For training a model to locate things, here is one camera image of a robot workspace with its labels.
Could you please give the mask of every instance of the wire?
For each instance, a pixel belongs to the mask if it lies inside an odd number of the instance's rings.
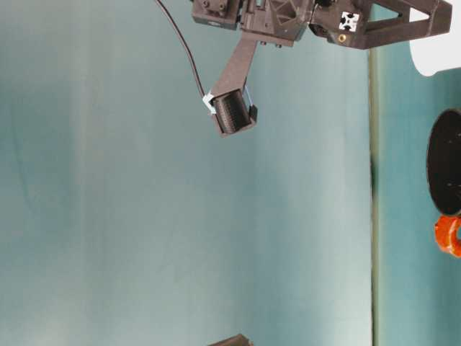
[[[192,68],[192,73],[194,74],[195,78],[195,83],[197,84],[197,88],[199,89],[200,96],[203,98],[205,95],[205,92],[203,90],[203,85],[202,82],[200,81],[200,76],[197,71],[197,66],[195,65],[194,57],[192,56],[192,52],[189,49],[189,46],[186,43],[186,40],[184,39],[184,36],[181,34],[181,30],[179,30],[178,25],[174,21],[173,17],[171,16],[170,12],[168,9],[166,9],[165,5],[162,3],[161,0],[154,0],[158,6],[160,7],[161,11],[165,14],[166,18],[170,22],[171,26],[173,27],[173,30],[175,31],[176,35],[179,38],[179,42],[181,42],[182,46],[184,47],[184,50],[186,51],[187,57],[190,62],[190,67]]]

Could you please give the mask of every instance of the orange object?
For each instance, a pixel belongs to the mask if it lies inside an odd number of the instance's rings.
[[[461,257],[461,240],[458,239],[458,229],[461,227],[461,217],[440,216],[435,224],[435,240],[443,252]]]

